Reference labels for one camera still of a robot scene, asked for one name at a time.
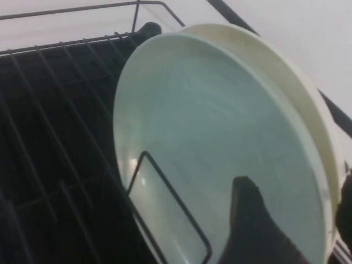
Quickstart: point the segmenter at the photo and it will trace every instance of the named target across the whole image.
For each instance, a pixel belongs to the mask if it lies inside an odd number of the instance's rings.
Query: white plate
[[[120,76],[113,128],[122,182],[129,186],[149,151],[209,238],[209,263],[226,244],[231,183],[241,175],[307,259],[324,261],[331,202],[316,183],[324,169],[304,122],[282,112],[276,92],[232,52],[180,33],[143,43]],[[169,263],[201,263],[205,246],[148,161],[130,197]]]
[[[340,201],[340,179],[344,178],[341,154],[332,116],[318,90],[291,60],[263,38],[235,25],[203,24],[183,32],[211,40],[232,51],[264,81],[274,83],[299,112],[311,133],[328,178],[333,215]],[[336,227],[330,251],[336,239]]]

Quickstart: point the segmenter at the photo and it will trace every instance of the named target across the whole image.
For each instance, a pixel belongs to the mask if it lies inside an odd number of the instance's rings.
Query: wire dish rack
[[[231,23],[252,30],[222,1],[209,2]],[[135,6],[130,32],[0,52],[0,263],[156,263],[134,219],[159,261],[167,263],[128,198],[133,182],[128,191],[120,182],[112,144],[119,74],[138,45],[161,33],[155,23],[135,30],[141,4],[163,6],[184,26],[160,1],[0,16]],[[337,121],[348,118],[325,99]],[[341,122],[344,128],[345,119]],[[138,164],[144,158],[202,239],[206,263],[212,252],[208,239],[148,152]]]

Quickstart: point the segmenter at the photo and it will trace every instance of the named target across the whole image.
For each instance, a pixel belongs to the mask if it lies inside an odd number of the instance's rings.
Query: ceramic plate
[[[271,86],[274,83],[289,98],[308,127],[320,153],[335,215],[340,200],[339,180],[344,178],[344,159],[336,137],[336,125],[314,84],[272,44],[241,27],[203,24],[186,27],[183,32],[204,37],[232,51],[262,80],[268,81]],[[336,232],[334,226],[329,251],[333,249]]]
[[[231,185],[242,175],[310,262],[326,255],[322,162],[294,107],[280,96],[287,116],[271,90],[232,52],[180,33],[138,47],[119,79],[113,129],[122,182],[129,186],[148,151],[208,237],[209,263],[227,242]],[[130,197],[169,263],[201,263],[204,244],[148,160]]]

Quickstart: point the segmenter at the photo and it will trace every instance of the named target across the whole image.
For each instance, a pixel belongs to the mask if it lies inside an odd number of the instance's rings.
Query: dark object
[[[231,233],[219,264],[308,263],[274,223],[250,178],[233,180],[231,202]]]
[[[342,188],[342,199],[337,210],[336,225],[342,240],[352,252],[352,175],[347,176]]]

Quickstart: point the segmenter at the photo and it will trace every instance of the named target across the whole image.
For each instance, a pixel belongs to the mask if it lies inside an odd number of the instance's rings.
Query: dish rack
[[[209,2],[230,23],[254,32],[221,0]],[[159,260],[167,263],[118,174],[112,109],[124,63],[138,45],[161,33],[156,23],[136,31],[135,1],[0,16],[0,20],[135,6],[130,32],[0,51],[0,263],[156,263],[134,218]],[[336,123],[352,137],[352,121],[325,95]],[[203,241],[211,246],[185,204],[148,152],[166,187]],[[330,262],[345,263],[339,244]]]

